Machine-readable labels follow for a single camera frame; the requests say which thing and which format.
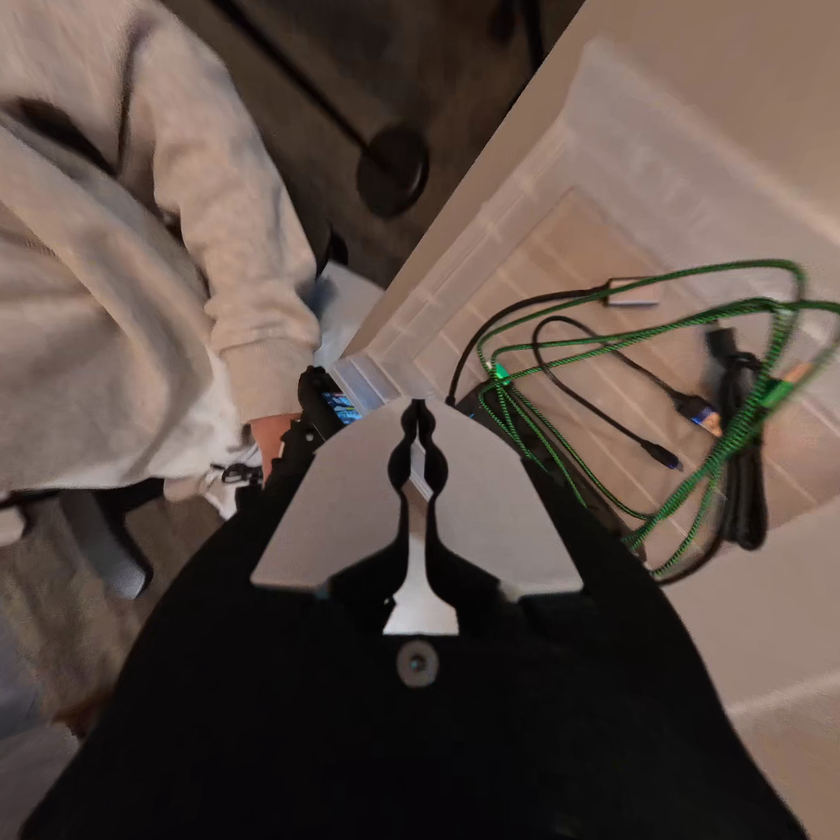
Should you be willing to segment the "person's grey sweatshirt torso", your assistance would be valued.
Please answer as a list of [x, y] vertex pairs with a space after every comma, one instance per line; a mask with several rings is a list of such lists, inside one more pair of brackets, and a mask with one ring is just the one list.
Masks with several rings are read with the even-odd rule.
[[133, 2], [2, 2], [2, 491], [247, 450], [207, 281], [130, 136]]

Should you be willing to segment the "black flat electronic device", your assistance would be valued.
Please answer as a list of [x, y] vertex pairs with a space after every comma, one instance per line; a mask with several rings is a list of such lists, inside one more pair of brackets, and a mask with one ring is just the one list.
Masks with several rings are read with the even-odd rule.
[[598, 486], [539, 411], [512, 385], [481, 382], [455, 403], [455, 409], [540, 466], [556, 483], [573, 493], [612, 536], [624, 539], [636, 530], [639, 520], [621, 509]]

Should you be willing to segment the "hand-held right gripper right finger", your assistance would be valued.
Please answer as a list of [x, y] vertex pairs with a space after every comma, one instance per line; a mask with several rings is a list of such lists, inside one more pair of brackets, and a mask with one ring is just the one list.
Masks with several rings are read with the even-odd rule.
[[425, 573], [468, 635], [533, 596], [577, 595], [584, 583], [522, 459], [439, 400], [418, 403], [429, 488]]

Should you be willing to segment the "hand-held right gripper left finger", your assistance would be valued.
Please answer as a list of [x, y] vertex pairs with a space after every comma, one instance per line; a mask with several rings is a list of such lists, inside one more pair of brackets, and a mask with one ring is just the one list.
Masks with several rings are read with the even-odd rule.
[[404, 491], [415, 434], [400, 397], [318, 448], [250, 577], [262, 624], [338, 605], [381, 634], [422, 632], [419, 514]]

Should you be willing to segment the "black round stand base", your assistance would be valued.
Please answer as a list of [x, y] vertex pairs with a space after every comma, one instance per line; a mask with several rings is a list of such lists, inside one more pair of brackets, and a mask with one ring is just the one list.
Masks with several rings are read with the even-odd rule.
[[210, 4], [358, 150], [356, 191], [374, 216], [392, 219], [417, 203], [426, 187], [430, 167], [429, 150], [422, 134], [410, 125], [398, 123], [366, 138], [239, 2], [211, 1]]

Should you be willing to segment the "clear plastic storage box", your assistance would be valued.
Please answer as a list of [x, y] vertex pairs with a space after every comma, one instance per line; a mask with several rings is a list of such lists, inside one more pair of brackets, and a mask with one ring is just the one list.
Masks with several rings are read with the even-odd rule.
[[[838, 301], [838, 221], [825, 219], [610, 46], [587, 46], [560, 116], [407, 294], [366, 349], [333, 377], [362, 412], [398, 396], [447, 393], [478, 327], [524, 298], [614, 277], [740, 259], [799, 263], [816, 298]], [[591, 329], [643, 329], [743, 298], [790, 298], [790, 276], [751, 269], [672, 280], [649, 308], [600, 302], [570, 316]], [[626, 350], [684, 392], [711, 363], [701, 328]], [[637, 434], [675, 451], [688, 474], [711, 436], [614, 360], [560, 378]], [[537, 371], [519, 386], [629, 507], [649, 511], [679, 476], [569, 404]], [[794, 395], [765, 433], [771, 527], [838, 497], [838, 360]]]

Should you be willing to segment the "grey office chair base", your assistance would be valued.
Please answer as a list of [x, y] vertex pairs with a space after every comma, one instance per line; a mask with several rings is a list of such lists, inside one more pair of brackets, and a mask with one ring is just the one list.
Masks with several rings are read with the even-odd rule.
[[125, 519], [132, 511], [162, 498], [163, 490], [163, 480], [151, 478], [120, 488], [3, 493], [2, 545], [13, 544], [26, 534], [31, 525], [29, 508], [57, 498], [80, 554], [111, 593], [135, 600], [148, 588], [154, 573]]

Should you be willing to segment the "white desk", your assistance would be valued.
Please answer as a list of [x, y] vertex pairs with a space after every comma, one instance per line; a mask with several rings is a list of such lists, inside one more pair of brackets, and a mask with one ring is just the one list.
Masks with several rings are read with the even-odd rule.
[[[596, 41], [838, 221], [838, 20], [838, 2], [584, 3], [347, 353], [541, 140]], [[754, 757], [813, 838], [838, 838], [838, 497], [774, 527], [770, 511], [761, 551], [727, 547], [666, 593]]]

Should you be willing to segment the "black USB cable blue plug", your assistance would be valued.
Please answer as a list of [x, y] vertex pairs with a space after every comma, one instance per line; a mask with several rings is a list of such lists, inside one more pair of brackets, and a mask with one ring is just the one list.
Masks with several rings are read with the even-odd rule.
[[[632, 430], [626, 428], [619, 423], [615, 418], [609, 416], [600, 407], [591, 403], [582, 397], [579, 393], [573, 391], [570, 387], [562, 383], [562, 381], [553, 373], [549, 364], [543, 358], [541, 350], [541, 333], [552, 324], [563, 324], [573, 327], [580, 331], [584, 336], [597, 339], [599, 336], [582, 322], [576, 321], [572, 318], [564, 316], [550, 316], [542, 319], [532, 331], [531, 352], [541, 372], [549, 379], [549, 381], [558, 388], [563, 394], [570, 397], [585, 410], [592, 413], [604, 423], [615, 429], [619, 434], [633, 441], [640, 447], [648, 457], [655, 460], [661, 466], [667, 469], [681, 471], [683, 466], [681, 461], [670, 450], [664, 446], [657, 444], [651, 440], [647, 440]], [[612, 355], [621, 361], [626, 367], [641, 374], [645, 379], [653, 383], [660, 391], [667, 395], [677, 414], [694, 425], [704, 429], [712, 436], [719, 438], [722, 436], [721, 415], [719, 411], [711, 405], [706, 399], [697, 394], [688, 394], [677, 390], [675, 387], [666, 383], [654, 372], [644, 368], [634, 360], [627, 357], [624, 353], [615, 350]]]

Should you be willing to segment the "person's left hand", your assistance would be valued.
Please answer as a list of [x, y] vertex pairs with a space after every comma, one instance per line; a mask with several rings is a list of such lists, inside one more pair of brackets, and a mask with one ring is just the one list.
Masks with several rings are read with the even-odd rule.
[[283, 448], [282, 438], [300, 417], [299, 413], [272, 415], [248, 422], [253, 438], [259, 447], [264, 482], [270, 476], [274, 460], [280, 457]]

